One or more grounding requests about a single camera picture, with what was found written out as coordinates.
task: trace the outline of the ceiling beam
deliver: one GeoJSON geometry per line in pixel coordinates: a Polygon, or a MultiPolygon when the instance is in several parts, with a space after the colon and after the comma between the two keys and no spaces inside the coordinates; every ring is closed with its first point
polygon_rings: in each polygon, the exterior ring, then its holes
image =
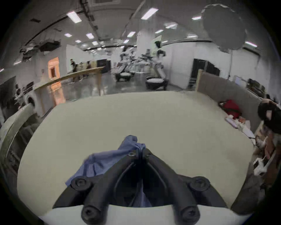
{"type": "Polygon", "coordinates": [[[125,34],[126,30],[127,30],[127,26],[129,25],[129,23],[131,22],[131,20],[132,20],[133,18],[135,18],[136,14],[140,11],[140,9],[142,8],[142,6],[145,4],[145,1],[146,1],[146,0],[143,0],[143,1],[140,3],[140,5],[138,6],[138,8],[136,9],[136,11],[135,11],[133,14],[131,14],[128,23],[127,23],[127,24],[125,25],[125,27],[124,27],[124,31],[123,31],[123,33],[122,33],[120,39],[122,39],[122,37],[124,36],[124,34],[125,34]]]}
{"type": "Polygon", "coordinates": [[[97,37],[98,41],[101,41],[101,38],[98,34],[98,31],[97,31],[96,27],[93,25],[93,22],[95,20],[94,15],[89,14],[88,1],[85,0],[85,2],[83,2],[83,0],[80,0],[79,2],[80,2],[80,5],[81,5],[84,13],[85,13],[85,16],[87,17],[87,19],[89,21],[90,27],[92,28],[94,35],[97,37]]]}
{"type": "Polygon", "coordinates": [[[41,34],[42,32],[44,32],[45,30],[47,30],[47,29],[50,28],[51,26],[55,25],[56,23],[59,23],[59,22],[62,21],[62,20],[65,20],[65,19],[67,19],[67,18],[68,18],[68,16],[62,17],[61,19],[58,19],[57,21],[51,23],[49,26],[43,28],[43,29],[40,30],[37,34],[35,34],[35,35],[25,44],[25,46],[27,46],[34,38],[36,38],[39,34],[41,34]]]}

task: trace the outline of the white panel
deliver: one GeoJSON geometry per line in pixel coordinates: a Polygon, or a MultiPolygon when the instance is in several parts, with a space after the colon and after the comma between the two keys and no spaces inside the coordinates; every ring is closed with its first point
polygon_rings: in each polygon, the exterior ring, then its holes
{"type": "Polygon", "coordinates": [[[260,58],[258,66],[257,66],[257,75],[256,79],[261,85],[265,87],[268,91],[269,84],[269,68],[268,68],[268,59],[260,58]]]}
{"type": "Polygon", "coordinates": [[[194,47],[194,42],[184,42],[170,44],[163,48],[171,48],[173,51],[170,70],[171,84],[181,88],[187,87],[194,59],[194,47]]]}
{"type": "Polygon", "coordinates": [[[228,77],[230,54],[221,52],[214,43],[198,42],[194,52],[194,58],[208,60],[220,70],[220,77],[228,77]]]}
{"type": "Polygon", "coordinates": [[[281,100],[281,63],[280,62],[271,62],[270,67],[270,80],[268,93],[270,98],[277,98],[278,101],[281,100]]]}
{"type": "Polygon", "coordinates": [[[258,58],[257,55],[244,49],[233,51],[230,75],[242,77],[244,80],[249,78],[255,80],[258,58]]]}

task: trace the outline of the desk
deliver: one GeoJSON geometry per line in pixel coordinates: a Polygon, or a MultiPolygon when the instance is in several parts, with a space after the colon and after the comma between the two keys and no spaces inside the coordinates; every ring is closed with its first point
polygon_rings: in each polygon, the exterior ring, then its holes
{"type": "Polygon", "coordinates": [[[19,165],[19,198],[37,216],[90,154],[116,150],[135,135],[176,173],[205,176],[228,207],[246,177],[253,145],[217,103],[195,91],[96,96],[56,106],[40,124],[19,165]]]}
{"type": "Polygon", "coordinates": [[[48,82],[39,82],[36,83],[33,87],[33,91],[34,91],[34,100],[36,101],[36,110],[37,110],[37,114],[40,117],[43,117],[50,108],[53,108],[56,104],[55,104],[55,97],[53,96],[53,92],[51,90],[52,93],[52,99],[49,99],[49,90],[47,89],[48,86],[60,82],[62,80],[66,80],[69,78],[73,78],[76,76],[80,76],[83,74],[90,74],[93,73],[94,75],[97,76],[97,86],[98,86],[98,91],[99,91],[99,95],[101,95],[101,70],[103,69],[103,67],[95,67],[95,68],[91,68],[91,69],[85,69],[85,70],[81,70],[78,72],[74,72],[74,73],[69,73],[66,76],[62,76],[60,78],[48,81],[48,82]]]}

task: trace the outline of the white wall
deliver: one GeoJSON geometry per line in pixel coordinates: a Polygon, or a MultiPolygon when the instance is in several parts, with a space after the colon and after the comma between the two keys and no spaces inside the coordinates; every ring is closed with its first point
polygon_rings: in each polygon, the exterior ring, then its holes
{"type": "Polygon", "coordinates": [[[167,68],[166,71],[168,73],[166,72],[166,76],[170,78],[172,84],[181,88],[187,87],[194,59],[195,46],[196,43],[194,42],[182,42],[162,47],[167,55],[163,57],[164,69],[167,68]]]}
{"type": "Polygon", "coordinates": [[[101,55],[94,55],[94,60],[101,60],[101,59],[110,59],[110,55],[106,55],[106,54],[101,54],[101,55]]]}
{"type": "MultiPolygon", "coordinates": [[[[214,43],[182,42],[165,45],[163,57],[164,72],[170,82],[186,88],[191,75],[193,59],[208,60],[220,69],[220,77],[227,78],[230,69],[231,55],[221,52],[214,43]]],[[[270,69],[268,59],[240,49],[233,51],[230,76],[240,76],[245,80],[251,78],[267,89],[269,86],[270,69]]]]}
{"type": "Polygon", "coordinates": [[[53,58],[59,58],[60,75],[66,75],[65,64],[65,46],[61,46],[54,51],[44,55],[38,51],[31,60],[5,67],[5,70],[0,74],[0,84],[4,83],[13,76],[16,76],[16,82],[19,88],[23,88],[30,82],[38,83],[42,79],[48,79],[48,61],[53,58]]]}
{"type": "Polygon", "coordinates": [[[68,73],[71,72],[73,69],[70,63],[71,59],[73,59],[76,64],[95,60],[93,54],[83,51],[73,45],[67,44],[65,62],[66,62],[66,70],[68,73]]]}
{"type": "Polygon", "coordinates": [[[270,79],[268,93],[270,98],[276,97],[278,101],[281,100],[281,62],[269,62],[270,79]]]}

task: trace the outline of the doorway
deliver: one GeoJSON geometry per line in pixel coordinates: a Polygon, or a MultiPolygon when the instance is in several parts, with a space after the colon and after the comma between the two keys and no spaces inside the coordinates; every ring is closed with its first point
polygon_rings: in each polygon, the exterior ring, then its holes
{"type": "MultiPolygon", "coordinates": [[[[59,58],[56,57],[48,62],[48,75],[51,80],[60,78],[59,58]]],[[[55,105],[65,103],[64,93],[61,82],[51,84],[51,91],[55,105]]]]}

